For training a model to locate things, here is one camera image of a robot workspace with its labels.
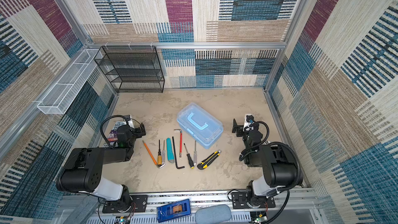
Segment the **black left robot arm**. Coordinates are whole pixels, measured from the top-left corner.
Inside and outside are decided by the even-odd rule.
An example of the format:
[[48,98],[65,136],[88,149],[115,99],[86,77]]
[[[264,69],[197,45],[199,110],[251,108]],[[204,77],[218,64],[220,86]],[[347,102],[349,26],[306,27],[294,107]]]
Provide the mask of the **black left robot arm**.
[[73,149],[57,179],[57,189],[104,200],[103,213],[135,211],[137,203],[130,196],[128,187],[103,177],[102,169],[105,164],[129,161],[134,153],[135,141],[144,135],[143,123],[138,128],[125,124],[117,129],[117,147]]

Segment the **blue plastic tool box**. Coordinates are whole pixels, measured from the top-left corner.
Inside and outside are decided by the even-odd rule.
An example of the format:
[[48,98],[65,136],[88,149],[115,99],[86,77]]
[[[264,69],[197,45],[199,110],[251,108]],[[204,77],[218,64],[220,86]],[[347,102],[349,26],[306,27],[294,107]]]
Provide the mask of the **blue plastic tool box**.
[[205,149],[210,149],[224,131],[221,121],[195,103],[190,103],[177,114],[177,122]]

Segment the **clear handled screwdriver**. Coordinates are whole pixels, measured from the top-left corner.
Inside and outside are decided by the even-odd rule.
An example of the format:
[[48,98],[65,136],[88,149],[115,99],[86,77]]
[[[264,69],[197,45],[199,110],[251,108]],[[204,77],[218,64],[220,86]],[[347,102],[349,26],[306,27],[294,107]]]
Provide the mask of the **clear handled screwdriver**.
[[193,164],[194,166],[197,165],[198,153],[197,153],[197,141],[194,143],[194,157],[193,157]]

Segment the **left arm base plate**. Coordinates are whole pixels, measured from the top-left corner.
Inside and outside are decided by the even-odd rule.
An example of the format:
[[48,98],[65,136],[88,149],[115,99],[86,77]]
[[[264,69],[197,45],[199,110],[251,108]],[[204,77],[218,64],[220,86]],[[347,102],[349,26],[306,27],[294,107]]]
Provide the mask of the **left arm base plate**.
[[129,200],[106,201],[103,214],[132,214],[146,211],[148,195],[130,195]]

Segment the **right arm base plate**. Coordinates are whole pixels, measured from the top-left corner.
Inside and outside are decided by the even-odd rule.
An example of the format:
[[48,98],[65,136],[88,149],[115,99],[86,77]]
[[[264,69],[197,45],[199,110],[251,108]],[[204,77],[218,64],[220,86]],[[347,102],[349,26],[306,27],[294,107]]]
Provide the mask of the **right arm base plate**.
[[275,208],[276,204],[273,198],[252,197],[248,200],[245,192],[233,191],[229,194],[234,209],[246,208]]

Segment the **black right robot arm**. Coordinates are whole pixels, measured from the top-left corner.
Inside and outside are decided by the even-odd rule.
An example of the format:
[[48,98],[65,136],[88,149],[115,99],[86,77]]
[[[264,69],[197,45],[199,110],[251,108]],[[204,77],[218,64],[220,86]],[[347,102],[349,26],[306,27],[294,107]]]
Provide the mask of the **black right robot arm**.
[[247,115],[243,125],[233,120],[232,133],[242,138],[245,148],[239,161],[248,167],[259,167],[263,175],[249,182],[246,190],[232,190],[229,195],[234,209],[275,207],[274,197],[288,193],[303,181],[299,158],[282,142],[269,142],[269,126]]

